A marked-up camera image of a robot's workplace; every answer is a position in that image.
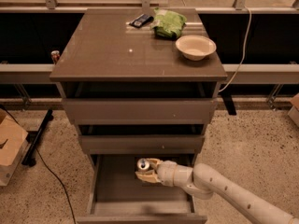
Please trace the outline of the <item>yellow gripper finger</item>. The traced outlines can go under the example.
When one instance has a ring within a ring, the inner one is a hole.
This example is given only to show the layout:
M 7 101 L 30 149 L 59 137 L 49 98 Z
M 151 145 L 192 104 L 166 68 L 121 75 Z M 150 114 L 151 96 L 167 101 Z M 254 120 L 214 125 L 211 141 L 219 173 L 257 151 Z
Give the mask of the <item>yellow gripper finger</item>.
M 136 176 L 138 179 L 141 181 L 145 181 L 148 183 L 160 183 L 161 180 L 159 179 L 158 175 L 155 173 L 154 170 L 149 170 L 147 172 L 140 172 L 136 171 L 135 172 Z
M 163 161 L 155 158 L 149 158 L 149 165 L 154 169 L 157 170 L 158 167 L 163 163 Z

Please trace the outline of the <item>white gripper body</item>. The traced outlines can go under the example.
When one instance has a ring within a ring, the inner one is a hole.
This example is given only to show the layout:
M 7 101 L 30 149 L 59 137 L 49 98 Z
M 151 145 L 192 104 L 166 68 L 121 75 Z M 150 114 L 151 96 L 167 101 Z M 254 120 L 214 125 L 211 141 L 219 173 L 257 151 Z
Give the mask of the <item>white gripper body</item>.
M 162 161 L 157 167 L 158 179 L 164 186 L 174 186 L 174 174 L 177 164 L 173 161 Z

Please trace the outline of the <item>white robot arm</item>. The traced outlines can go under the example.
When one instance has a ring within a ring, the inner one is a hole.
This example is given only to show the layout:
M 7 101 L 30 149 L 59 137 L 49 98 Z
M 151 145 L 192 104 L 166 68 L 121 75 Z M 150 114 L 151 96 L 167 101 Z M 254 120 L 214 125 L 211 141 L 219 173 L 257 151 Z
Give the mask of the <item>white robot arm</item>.
M 174 161 L 142 158 L 137 161 L 136 167 L 137 178 L 148 183 L 179 187 L 202 200 L 217 193 L 252 224 L 299 224 L 298 217 L 243 189 L 206 164 L 188 167 Z

